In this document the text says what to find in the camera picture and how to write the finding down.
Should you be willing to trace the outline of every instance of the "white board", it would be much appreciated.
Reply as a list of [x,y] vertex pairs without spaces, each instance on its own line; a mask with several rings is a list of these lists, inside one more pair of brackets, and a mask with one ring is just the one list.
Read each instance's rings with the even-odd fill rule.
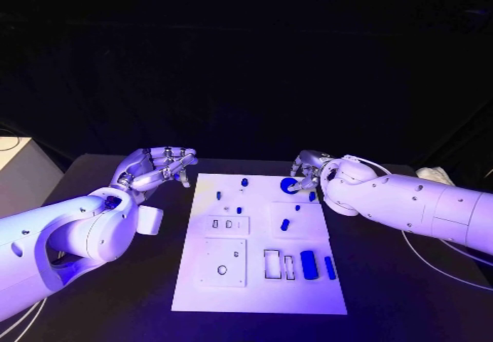
[[[246,187],[241,186],[243,178],[248,179]],[[173,311],[347,314],[339,277],[329,279],[323,261],[324,257],[334,258],[318,199],[310,202],[310,191],[285,194],[279,187],[282,179],[258,175],[199,174]],[[282,219],[290,219],[285,232],[281,231]],[[241,228],[232,234],[228,229],[233,229],[233,225],[230,228],[219,226],[228,220]],[[216,255],[206,259],[212,250]],[[265,250],[279,251],[281,279],[265,278]],[[316,255],[320,275],[316,280],[303,277],[300,253],[305,250]],[[288,274],[285,260],[290,261]]]

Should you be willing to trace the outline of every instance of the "cable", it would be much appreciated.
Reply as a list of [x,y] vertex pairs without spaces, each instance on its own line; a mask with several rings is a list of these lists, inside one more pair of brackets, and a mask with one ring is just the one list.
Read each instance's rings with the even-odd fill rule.
[[33,317],[33,320],[30,321],[27,327],[23,329],[21,334],[19,335],[17,339],[16,339],[13,342],[19,342],[20,338],[23,337],[23,334],[27,332],[30,326],[33,325],[33,322],[36,321],[37,315],[39,315],[39,313],[42,312],[45,303],[46,303],[46,299],[43,299],[43,302],[40,303],[40,307],[39,307],[37,313],[36,313],[36,315],[34,315],[34,317]]
[[10,328],[0,334],[0,338],[20,325],[29,314],[33,312],[36,309],[36,306],[39,305],[42,301],[39,301],[29,309],[29,311],[24,313],[24,315],[19,318],[19,321],[10,326]]
[[468,285],[471,285],[471,286],[474,286],[474,287],[478,287],[478,288],[483,289],[483,290],[493,291],[493,288],[491,288],[491,287],[477,285],[476,283],[470,283],[468,281],[465,281],[465,280],[457,278],[455,276],[452,276],[451,274],[448,274],[448,273],[445,273],[442,270],[440,270],[440,269],[438,269],[438,268],[437,268],[437,267],[435,267],[435,266],[434,266],[434,265],[421,257],[419,253],[416,252],[416,250],[414,249],[414,247],[412,247],[412,245],[411,245],[411,242],[409,242],[409,240],[408,240],[408,237],[406,237],[406,235],[405,235],[403,230],[402,230],[401,232],[402,232],[403,240],[405,240],[405,242],[408,243],[408,246],[409,246],[411,250],[414,251],[414,254],[418,256],[418,258],[421,259],[421,261],[422,261],[422,262],[424,262],[435,271],[438,271],[441,274],[444,274],[445,276],[448,276],[448,277],[452,278],[454,280],[457,280],[457,281],[460,281],[460,282],[463,282],[463,283],[465,283],[465,284],[468,284]]
[[388,175],[392,174],[392,172],[382,165],[378,165],[375,162],[370,162],[369,160],[362,159],[360,157],[354,157],[354,158],[362,162],[367,162],[367,164],[372,164],[372,166],[376,166]]
[[465,251],[463,251],[461,249],[458,249],[457,247],[454,247],[447,241],[440,240],[451,249],[454,249],[460,254],[464,254],[467,257],[470,257],[471,259],[486,263],[486,265],[493,266],[493,262],[489,262],[486,260],[483,260],[481,258],[478,258],[477,256],[468,254]]
[[20,144],[20,138],[19,138],[19,135],[11,130],[6,130],[4,128],[0,128],[0,130],[4,130],[11,135],[14,135],[16,138],[17,138],[17,142],[16,142],[14,146],[11,146],[10,148],[6,148],[4,150],[0,150],[0,151],[8,151],[8,150],[11,150]]

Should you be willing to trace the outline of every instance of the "black table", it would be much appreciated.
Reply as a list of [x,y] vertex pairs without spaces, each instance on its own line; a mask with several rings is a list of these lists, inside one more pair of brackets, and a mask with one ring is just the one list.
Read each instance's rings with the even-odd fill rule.
[[[46,203],[107,186],[122,158],[79,157]],[[167,182],[145,203],[164,211],[158,235],[137,234],[119,259],[47,298],[21,341],[491,341],[493,292],[437,273],[398,230],[326,205],[347,316],[171,312],[197,173],[288,175],[290,167],[290,162],[203,159],[189,167],[192,188]],[[388,168],[414,175],[409,167]],[[435,239],[411,235],[409,240],[435,266],[487,286],[470,259]],[[1,322],[0,331],[19,317]]]

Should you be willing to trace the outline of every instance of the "black curtain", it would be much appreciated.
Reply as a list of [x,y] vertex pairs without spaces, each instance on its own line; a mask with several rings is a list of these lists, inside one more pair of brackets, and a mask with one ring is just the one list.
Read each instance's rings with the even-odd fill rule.
[[1,124],[65,166],[169,145],[213,158],[316,149],[442,162],[493,98],[487,6],[16,2],[0,13]]

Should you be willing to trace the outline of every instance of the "white robotic arm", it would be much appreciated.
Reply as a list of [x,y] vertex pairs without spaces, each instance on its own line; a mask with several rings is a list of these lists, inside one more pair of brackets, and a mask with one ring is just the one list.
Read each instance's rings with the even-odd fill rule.
[[375,164],[388,173],[378,177],[362,161],[367,162],[347,155],[336,159],[301,151],[291,176],[303,166],[305,179],[288,190],[311,189],[320,183],[323,200],[339,214],[360,214],[392,228],[493,254],[493,195],[392,175]]
[[[163,211],[138,205],[167,180],[189,187],[194,150],[140,149],[108,187],[0,219],[0,321],[127,251],[134,233],[156,235]],[[52,263],[46,246],[68,253]]]

